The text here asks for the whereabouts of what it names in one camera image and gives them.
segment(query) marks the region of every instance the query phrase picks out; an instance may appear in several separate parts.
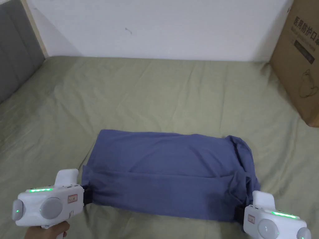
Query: white plastic device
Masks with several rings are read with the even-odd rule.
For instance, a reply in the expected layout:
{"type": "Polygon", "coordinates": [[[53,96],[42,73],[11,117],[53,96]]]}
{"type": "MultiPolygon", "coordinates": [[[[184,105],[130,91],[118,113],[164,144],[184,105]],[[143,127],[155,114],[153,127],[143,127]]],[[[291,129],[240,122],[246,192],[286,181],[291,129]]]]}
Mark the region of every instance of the white plastic device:
{"type": "Polygon", "coordinates": [[[82,212],[84,189],[78,170],[60,170],[53,186],[28,189],[13,202],[12,219],[18,226],[49,228],[82,212]]]}
{"type": "Polygon", "coordinates": [[[273,195],[254,191],[253,204],[245,208],[244,231],[254,239],[311,239],[300,217],[277,211],[273,195]]]}

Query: white wall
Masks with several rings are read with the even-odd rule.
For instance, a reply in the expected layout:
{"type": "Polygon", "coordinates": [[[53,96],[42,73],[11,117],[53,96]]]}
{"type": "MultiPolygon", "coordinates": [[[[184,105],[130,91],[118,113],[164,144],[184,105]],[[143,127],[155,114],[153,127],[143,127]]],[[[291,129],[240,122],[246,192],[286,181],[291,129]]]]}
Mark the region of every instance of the white wall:
{"type": "Polygon", "coordinates": [[[292,1],[28,0],[28,4],[49,56],[268,61],[292,1]]]}

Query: human hand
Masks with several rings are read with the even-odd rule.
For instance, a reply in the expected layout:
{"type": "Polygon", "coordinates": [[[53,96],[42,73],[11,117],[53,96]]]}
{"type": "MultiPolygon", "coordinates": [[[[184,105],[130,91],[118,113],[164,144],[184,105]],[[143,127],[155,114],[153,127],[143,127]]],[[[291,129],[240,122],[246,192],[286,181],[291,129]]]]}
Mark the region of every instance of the human hand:
{"type": "Polygon", "coordinates": [[[29,227],[26,231],[24,239],[56,239],[58,235],[63,233],[63,237],[67,235],[66,231],[70,228],[70,224],[63,221],[57,225],[54,225],[48,229],[44,229],[40,226],[29,227]]]}

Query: green bed sheet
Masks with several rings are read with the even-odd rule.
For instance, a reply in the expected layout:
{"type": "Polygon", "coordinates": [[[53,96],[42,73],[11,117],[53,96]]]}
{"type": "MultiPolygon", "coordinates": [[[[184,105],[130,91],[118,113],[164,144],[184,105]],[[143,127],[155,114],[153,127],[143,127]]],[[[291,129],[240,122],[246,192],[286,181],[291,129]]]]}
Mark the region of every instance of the green bed sheet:
{"type": "MultiPolygon", "coordinates": [[[[0,104],[0,238],[23,238],[13,200],[60,169],[81,172],[101,129],[241,137],[262,190],[319,237],[319,129],[303,122],[269,64],[51,57],[0,104]]],[[[235,223],[96,205],[69,223],[69,239],[247,238],[235,223]]]]}

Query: blue cloth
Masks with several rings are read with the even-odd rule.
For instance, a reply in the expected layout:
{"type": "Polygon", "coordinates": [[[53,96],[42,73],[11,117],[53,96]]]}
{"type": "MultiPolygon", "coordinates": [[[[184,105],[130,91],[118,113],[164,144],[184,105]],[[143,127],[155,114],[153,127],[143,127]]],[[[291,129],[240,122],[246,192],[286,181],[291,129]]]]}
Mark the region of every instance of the blue cloth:
{"type": "Polygon", "coordinates": [[[240,138],[102,130],[82,185],[93,203],[136,212],[233,221],[260,186],[240,138]]]}

